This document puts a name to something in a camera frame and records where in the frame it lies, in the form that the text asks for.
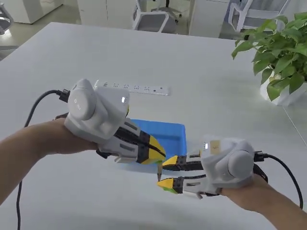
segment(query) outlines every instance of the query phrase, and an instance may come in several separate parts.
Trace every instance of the white chair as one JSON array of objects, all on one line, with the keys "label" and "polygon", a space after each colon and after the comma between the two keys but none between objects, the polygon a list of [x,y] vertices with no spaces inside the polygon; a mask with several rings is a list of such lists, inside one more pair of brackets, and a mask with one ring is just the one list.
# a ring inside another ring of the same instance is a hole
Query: white chair
[{"label": "white chair", "polygon": [[[14,23],[13,18],[4,8],[4,3],[0,2],[0,36],[5,34],[12,24]],[[0,46],[1,50],[10,50],[10,49],[17,49],[18,46]]]},{"label": "white chair", "polygon": [[136,0],[133,13],[133,30],[150,31],[173,34],[176,31],[176,22],[165,11],[146,12],[141,8],[141,0]]},{"label": "white chair", "polygon": [[182,12],[179,11],[179,10],[176,10],[174,8],[171,8],[169,7],[169,3],[170,3],[170,0],[166,0],[166,3],[165,3],[165,7],[161,7],[162,5],[162,0],[157,0],[159,1],[158,2],[158,7],[155,8],[155,9],[152,9],[151,11],[165,11],[165,12],[168,12],[173,18],[175,18],[175,22],[178,23],[178,18],[176,16],[176,14],[179,14],[179,18],[182,17]]},{"label": "white chair", "polygon": [[235,31],[253,29],[267,19],[282,15],[290,0],[242,0],[240,4],[231,3],[228,23]]}]

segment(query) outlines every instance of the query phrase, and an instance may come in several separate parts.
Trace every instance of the white power strip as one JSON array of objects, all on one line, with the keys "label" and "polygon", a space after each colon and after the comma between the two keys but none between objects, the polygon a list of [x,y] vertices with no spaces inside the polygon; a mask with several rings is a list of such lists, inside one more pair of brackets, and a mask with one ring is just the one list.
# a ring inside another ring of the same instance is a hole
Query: white power strip
[{"label": "white power strip", "polygon": [[170,88],[168,86],[148,86],[148,85],[138,85],[138,84],[120,84],[120,83],[110,83],[103,82],[103,84],[96,82],[95,86],[103,86],[108,88],[116,89],[126,89],[129,92],[146,93],[146,94],[156,94],[156,95],[170,95]]}]

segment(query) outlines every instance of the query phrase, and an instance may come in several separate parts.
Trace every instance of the black cable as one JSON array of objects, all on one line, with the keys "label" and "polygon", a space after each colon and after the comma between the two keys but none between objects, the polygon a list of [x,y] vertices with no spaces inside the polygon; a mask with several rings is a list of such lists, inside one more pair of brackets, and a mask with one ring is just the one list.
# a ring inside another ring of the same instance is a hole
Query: black cable
[{"label": "black cable", "polygon": [[264,158],[271,158],[275,161],[277,161],[278,163],[280,163],[285,169],[286,171],[288,172],[288,174],[290,175],[294,185],[295,185],[295,188],[297,190],[297,194],[298,194],[298,199],[299,199],[299,207],[301,209],[303,209],[303,206],[304,206],[304,201],[303,201],[303,195],[302,195],[302,192],[301,192],[301,189],[298,185],[298,182],[296,181],[296,178],[295,176],[293,175],[293,173],[291,172],[291,170],[289,169],[289,167],[279,158],[273,156],[273,155],[270,155],[270,154],[266,154],[266,153],[259,153],[259,154],[255,154],[255,155],[258,155],[260,158],[259,158],[259,161],[263,161],[261,159],[264,159]]},{"label": "black cable", "polygon": [[[37,107],[37,105],[40,103],[40,101],[42,99],[44,99],[46,96],[50,95],[50,94],[56,94],[58,96],[62,96],[63,95],[63,92],[61,90],[50,90],[50,91],[47,91],[45,92],[44,94],[42,94],[37,100],[36,102],[34,103],[34,105],[32,106],[32,109],[29,113],[29,116],[27,118],[27,121],[25,122],[25,125],[24,127],[27,127],[29,126],[29,123],[32,119],[32,116],[33,116],[33,113]],[[17,200],[16,200],[16,211],[17,211],[17,230],[20,230],[20,227],[21,227],[21,215],[20,215],[20,196],[21,196],[21,190],[22,190],[22,187],[23,187],[23,181],[21,181],[19,183],[19,186],[18,186],[18,193],[17,193]]]}]

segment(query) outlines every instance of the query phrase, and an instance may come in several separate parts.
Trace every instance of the blue plastic tray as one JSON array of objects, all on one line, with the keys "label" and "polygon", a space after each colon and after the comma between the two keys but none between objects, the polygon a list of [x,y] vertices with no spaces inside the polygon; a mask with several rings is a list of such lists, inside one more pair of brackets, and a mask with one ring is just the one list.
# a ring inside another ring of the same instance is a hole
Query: blue plastic tray
[{"label": "blue plastic tray", "polygon": [[[158,121],[132,120],[142,131],[153,135],[166,151],[166,159],[175,155],[187,154],[186,129],[182,124]],[[157,173],[156,165],[138,163],[120,164],[121,168],[129,171]]]}]

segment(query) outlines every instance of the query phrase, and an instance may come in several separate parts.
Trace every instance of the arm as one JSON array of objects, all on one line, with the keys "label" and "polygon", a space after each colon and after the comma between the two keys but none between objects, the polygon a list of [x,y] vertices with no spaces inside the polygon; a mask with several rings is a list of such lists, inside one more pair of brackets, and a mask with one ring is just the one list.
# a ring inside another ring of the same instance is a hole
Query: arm
[{"label": "arm", "polygon": [[11,135],[0,142],[0,205],[44,156],[95,149],[96,144],[70,133],[64,119],[30,126]]},{"label": "arm", "polygon": [[277,230],[307,229],[307,213],[255,175],[254,183],[240,189],[223,189],[222,194],[240,207],[262,214]]},{"label": "arm", "polygon": [[271,206],[259,210],[269,222],[278,230],[305,230],[307,229],[307,213],[294,204],[284,195],[276,192],[272,197]]}]

